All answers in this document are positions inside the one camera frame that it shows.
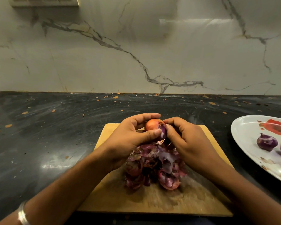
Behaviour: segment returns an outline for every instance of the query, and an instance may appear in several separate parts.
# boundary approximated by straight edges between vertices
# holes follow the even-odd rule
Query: light switch panel
[[[79,0],[8,0],[13,7],[79,6]]]

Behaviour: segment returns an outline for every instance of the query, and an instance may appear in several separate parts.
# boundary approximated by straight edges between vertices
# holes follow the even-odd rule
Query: forearm
[[[207,178],[217,185],[255,224],[281,225],[281,205],[226,163],[219,164]]]
[[[95,150],[29,200],[24,211],[30,224],[64,224],[109,172],[106,163],[108,161],[101,151]],[[17,217],[17,211],[13,212],[2,220],[0,225],[18,225],[20,223]]]

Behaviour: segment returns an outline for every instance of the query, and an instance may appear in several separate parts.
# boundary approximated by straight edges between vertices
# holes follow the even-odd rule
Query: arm
[[[29,223],[64,224],[105,175],[119,168],[135,147],[161,135],[161,130],[136,132],[144,122],[160,116],[139,114],[123,120],[98,149],[26,203],[24,212]],[[0,225],[21,225],[18,211],[0,221]]]
[[[218,186],[255,224],[281,225],[281,205],[226,164],[201,127],[179,117],[164,122],[168,138],[189,167]]]

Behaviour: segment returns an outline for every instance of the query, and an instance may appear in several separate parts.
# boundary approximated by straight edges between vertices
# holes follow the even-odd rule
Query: person's right hand
[[[191,169],[203,176],[210,176],[214,169],[226,165],[200,126],[191,124],[180,117],[172,117],[164,122],[167,137]]]

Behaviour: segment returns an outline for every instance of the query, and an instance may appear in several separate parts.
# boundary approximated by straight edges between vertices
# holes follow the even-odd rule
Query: fingernail
[[[155,134],[156,136],[160,135],[160,134],[161,134],[161,129],[156,129],[156,130],[154,131],[154,134]]]

